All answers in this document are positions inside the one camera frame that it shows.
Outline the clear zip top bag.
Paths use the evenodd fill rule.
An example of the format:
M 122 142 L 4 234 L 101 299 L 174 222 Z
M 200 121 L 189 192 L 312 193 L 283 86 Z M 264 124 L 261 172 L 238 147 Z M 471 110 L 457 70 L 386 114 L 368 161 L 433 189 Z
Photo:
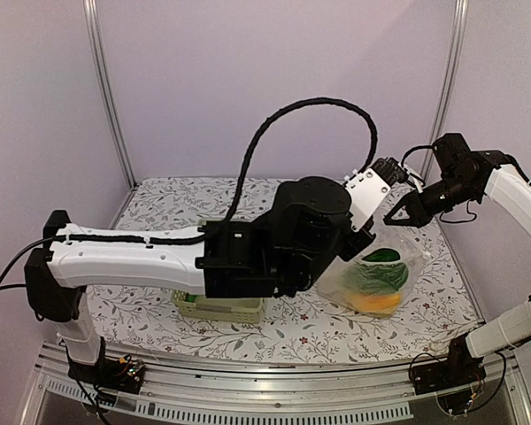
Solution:
M 375 241 L 353 259 L 335 259 L 315 288 L 339 306 L 386 318 L 405 301 L 431 258 L 412 229 L 381 227 Z

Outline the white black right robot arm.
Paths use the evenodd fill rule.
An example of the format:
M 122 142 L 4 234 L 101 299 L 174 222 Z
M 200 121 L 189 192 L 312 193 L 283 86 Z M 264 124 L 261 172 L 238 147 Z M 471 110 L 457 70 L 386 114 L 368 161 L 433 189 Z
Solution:
M 447 133 L 430 145 L 441 180 L 413 190 L 384 216 L 388 226 L 422 228 L 439 213 L 489 198 L 531 237 L 531 180 L 517 160 L 501 151 L 473 151 L 460 133 Z M 458 386 L 473 373 L 473 359 L 531 340 L 531 295 L 527 301 L 450 342 L 440 367 L 446 385 Z

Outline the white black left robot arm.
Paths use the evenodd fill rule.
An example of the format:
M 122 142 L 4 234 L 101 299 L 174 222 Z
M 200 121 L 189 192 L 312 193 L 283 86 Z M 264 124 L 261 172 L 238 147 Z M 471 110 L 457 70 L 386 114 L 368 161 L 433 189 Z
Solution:
M 333 262 L 372 241 L 370 221 L 389 193 L 374 170 L 346 182 L 305 177 L 281 183 L 271 208 L 251 221 L 231 216 L 166 232 L 84 228 L 56 211 L 43 237 L 22 251 L 34 312 L 50 321 L 69 358 L 95 384 L 114 367 L 85 297 L 90 285 L 181 290 L 208 298 L 292 297 Z

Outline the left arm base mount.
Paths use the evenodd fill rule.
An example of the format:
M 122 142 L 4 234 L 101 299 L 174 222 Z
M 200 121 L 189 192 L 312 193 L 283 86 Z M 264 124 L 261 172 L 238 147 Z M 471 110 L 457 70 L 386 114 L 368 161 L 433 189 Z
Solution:
M 118 359 L 110 359 L 105 355 L 106 343 L 100 337 L 98 358 L 93 365 L 85 365 L 67 355 L 68 376 L 81 383 L 92 384 L 96 390 L 108 389 L 138 395 L 144 375 L 145 363 L 141 359 L 133 359 L 130 354 Z

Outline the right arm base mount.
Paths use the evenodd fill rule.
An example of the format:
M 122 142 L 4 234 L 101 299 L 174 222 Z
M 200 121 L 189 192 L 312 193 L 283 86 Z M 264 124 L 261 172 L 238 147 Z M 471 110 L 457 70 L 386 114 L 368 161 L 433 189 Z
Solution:
M 466 335 L 462 335 L 450 341 L 446 359 L 417 366 L 411 363 L 408 376 L 415 393 L 421 395 L 477 383 L 486 378 L 486 371 L 483 358 L 471 356 Z

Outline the white green bok choy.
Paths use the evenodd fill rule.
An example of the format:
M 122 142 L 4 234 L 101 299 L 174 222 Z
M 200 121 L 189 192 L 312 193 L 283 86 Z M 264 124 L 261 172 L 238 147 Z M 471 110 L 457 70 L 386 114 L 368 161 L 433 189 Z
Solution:
M 380 248 L 351 261 L 340 274 L 339 283 L 355 293 L 392 294 L 403 288 L 408 277 L 409 267 L 399 252 Z

